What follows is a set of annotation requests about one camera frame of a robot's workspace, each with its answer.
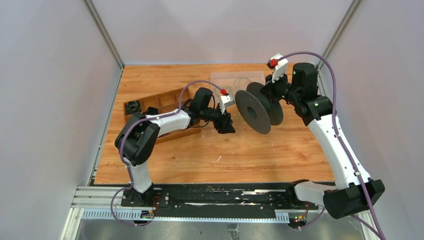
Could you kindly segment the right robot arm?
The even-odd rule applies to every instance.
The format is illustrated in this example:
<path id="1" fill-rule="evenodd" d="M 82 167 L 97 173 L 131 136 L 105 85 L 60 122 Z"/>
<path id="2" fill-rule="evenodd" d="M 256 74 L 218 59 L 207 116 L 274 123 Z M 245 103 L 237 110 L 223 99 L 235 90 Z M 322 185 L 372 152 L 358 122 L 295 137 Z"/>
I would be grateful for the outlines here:
<path id="1" fill-rule="evenodd" d="M 286 203 L 294 209 L 310 202 L 326 208 L 334 218 L 340 219 L 364 211 L 375 213 L 374 205 L 385 191 L 383 182 L 374 180 L 364 169 L 354 153 L 350 152 L 343 136 L 336 109 L 332 101 L 318 93 L 318 70 L 307 62 L 296 63 L 288 81 L 288 64 L 271 60 L 272 70 L 260 93 L 270 103 L 284 100 L 294 106 L 318 140 L 332 170 L 334 186 L 298 180 L 285 196 Z"/>

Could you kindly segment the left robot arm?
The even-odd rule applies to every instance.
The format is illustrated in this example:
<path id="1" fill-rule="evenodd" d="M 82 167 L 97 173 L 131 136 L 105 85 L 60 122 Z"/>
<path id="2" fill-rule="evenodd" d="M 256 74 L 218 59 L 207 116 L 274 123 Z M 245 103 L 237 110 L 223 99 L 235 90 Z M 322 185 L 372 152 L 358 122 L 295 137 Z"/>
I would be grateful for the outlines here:
<path id="1" fill-rule="evenodd" d="M 194 128 L 200 121 L 211 122 L 219 134 L 233 134 L 235 129 L 227 107 L 235 104 L 234 97 L 224 89 L 219 98 L 205 87 L 199 88 L 194 97 L 181 102 L 173 111 L 144 115 L 134 113 L 115 140 L 115 147 L 125 164 L 130 178 L 130 188 L 135 190 L 134 200 L 140 206 L 153 201 L 153 182 L 149 175 L 150 158 L 158 137 Z"/>

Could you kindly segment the dark grey spool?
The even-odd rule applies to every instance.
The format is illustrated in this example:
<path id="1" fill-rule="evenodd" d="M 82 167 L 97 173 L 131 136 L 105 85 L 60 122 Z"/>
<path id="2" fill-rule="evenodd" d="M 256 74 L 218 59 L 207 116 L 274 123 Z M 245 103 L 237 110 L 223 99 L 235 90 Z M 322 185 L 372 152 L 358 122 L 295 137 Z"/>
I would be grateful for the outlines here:
<path id="1" fill-rule="evenodd" d="M 246 90 L 235 93 L 235 103 L 243 120 L 257 133 L 266 135 L 272 126 L 283 122 L 284 113 L 279 102 L 271 103 L 263 94 L 265 85 L 251 82 Z"/>

